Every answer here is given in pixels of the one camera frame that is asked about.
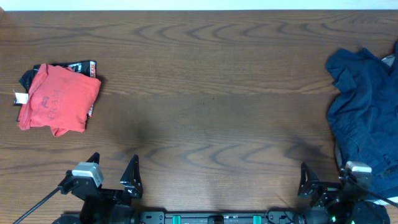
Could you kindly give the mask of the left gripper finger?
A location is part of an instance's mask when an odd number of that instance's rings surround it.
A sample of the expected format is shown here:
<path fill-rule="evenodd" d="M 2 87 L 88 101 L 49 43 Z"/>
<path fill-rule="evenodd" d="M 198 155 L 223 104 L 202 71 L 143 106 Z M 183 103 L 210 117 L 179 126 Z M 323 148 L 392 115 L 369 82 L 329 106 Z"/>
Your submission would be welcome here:
<path fill-rule="evenodd" d="M 137 154 L 133 155 L 127 165 L 120 179 L 120 183 L 123 184 L 125 191 L 127 191 L 132 198 L 142 198 L 143 186 L 139 172 L 139 156 Z"/>
<path fill-rule="evenodd" d="M 100 154 L 99 154 L 98 152 L 95 152 L 95 153 L 87 160 L 87 162 L 99 164 L 99 163 L 100 163 Z"/>

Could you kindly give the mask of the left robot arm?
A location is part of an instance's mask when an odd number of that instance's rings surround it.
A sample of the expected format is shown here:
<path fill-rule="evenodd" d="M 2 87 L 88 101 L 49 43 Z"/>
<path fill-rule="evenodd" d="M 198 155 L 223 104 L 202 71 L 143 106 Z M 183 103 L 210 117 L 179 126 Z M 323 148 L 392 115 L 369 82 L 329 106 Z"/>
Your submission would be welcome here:
<path fill-rule="evenodd" d="M 105 189 L 99 166 L 100 154 L 94 153 L 86 162 L 68 170 L 59 183 L 62 194 L 71 193 L 84 201 L 80 213 L 63 214 L 54 221 L 62 223 L 139 223 L 139 215 L 131 208 L 134 199 L 142 198 L 139 156 L 133 155 L 120 179 L 124 189 Z"/>

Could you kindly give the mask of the red soccer t-shirt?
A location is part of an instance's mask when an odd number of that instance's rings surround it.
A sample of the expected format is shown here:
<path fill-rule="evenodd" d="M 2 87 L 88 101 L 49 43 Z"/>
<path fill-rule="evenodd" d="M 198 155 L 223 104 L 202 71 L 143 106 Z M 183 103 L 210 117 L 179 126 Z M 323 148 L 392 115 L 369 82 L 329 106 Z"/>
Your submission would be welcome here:
<path fill-rule="evenodd" d="M 48 126 L 55 137 L 86 129 L 88 112 L 101 82 L 70 68 L 42 64 L 28 91 L 18 117 L 21 130 Z"/>

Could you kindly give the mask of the navy blue shirt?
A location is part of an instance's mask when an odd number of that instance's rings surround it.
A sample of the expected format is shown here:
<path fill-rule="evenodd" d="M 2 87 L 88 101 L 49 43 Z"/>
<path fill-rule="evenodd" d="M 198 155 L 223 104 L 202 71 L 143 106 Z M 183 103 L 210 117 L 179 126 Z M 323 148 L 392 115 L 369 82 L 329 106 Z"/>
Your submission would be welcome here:
<path fill-rule="evenodd" d="M 372 168 L 370 191 L 397 196 L 397 54 L 388 67 L 368 49 L 339 49 L 326 69 L 339 90 L 327 112 L 342 162 Z"/>

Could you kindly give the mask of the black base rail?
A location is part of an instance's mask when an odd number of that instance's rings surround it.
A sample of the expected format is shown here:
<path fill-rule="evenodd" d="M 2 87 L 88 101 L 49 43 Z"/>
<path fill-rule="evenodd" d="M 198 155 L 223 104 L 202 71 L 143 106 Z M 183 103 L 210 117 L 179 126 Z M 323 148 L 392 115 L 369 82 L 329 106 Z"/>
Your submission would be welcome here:
<path fill-rule="evenodd" d="M 80 218 L 79 214 L 63 214 L 55 223 L 104 224 L 308 224 L 303 213 L 268 210 L 254 213 L 187 213 L 187 212 L 116 212 L 108 218 Z"/>

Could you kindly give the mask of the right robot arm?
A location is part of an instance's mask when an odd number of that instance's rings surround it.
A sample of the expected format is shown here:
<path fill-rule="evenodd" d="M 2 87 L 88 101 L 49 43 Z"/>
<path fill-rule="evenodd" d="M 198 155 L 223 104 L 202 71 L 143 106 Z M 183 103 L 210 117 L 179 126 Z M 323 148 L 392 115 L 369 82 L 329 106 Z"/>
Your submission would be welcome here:
<path fill-rule="evenodd" d="M 392 203 L 369 190 L 372 169 L 362 162 L 349 161 L 340 169 L 339 183 L 320 181 L 306 164 L 301 165 L 298 196 L 310 198 L 310 208 L 294 215 L 298 224 L 389 224 L 385 206 L 369 196 Z"/>

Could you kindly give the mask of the folded black printed shirt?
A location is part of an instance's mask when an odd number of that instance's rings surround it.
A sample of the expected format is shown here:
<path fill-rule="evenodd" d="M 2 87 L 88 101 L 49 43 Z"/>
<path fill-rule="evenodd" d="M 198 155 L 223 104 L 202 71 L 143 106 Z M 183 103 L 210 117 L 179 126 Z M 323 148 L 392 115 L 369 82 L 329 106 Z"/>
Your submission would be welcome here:
<path fill-rule="evenodd" d="M 71 70 L 75 73 L 80 73 L 83 74 L 87 77 L 90 78 L 97 78 L 96 76 L 96 61 L 94 60 L 84 60 L 84 61 L 79 61 L 79 62 L 67 62 L 67 63 L 53 63 L 52 66 L 56 67 L 62 67 L 68 70 Z M 13 102 L 14 106 L 22 106 L 22 96 L 26 99 L 28 99 L 28 93 L 30 90 L 30 87 L 33 83 L 33 80 L 39 71 L 40 65 L 34 65 L 32 70 L 28 70 L 23 74 L 23 76 L 20 78 L 19 83 L 25 88 L 26 93 L 16 93 L 16 98 Z M 93 105 L 90 106 L 88 112 L 86 113 L 85 116 L 77 116 L 74 117 L 72 116 L 70 118 L 70 121 L 76 121 L 78 124 L 86 124 L 86 120 L 91 117 L 93 112 Z"/>

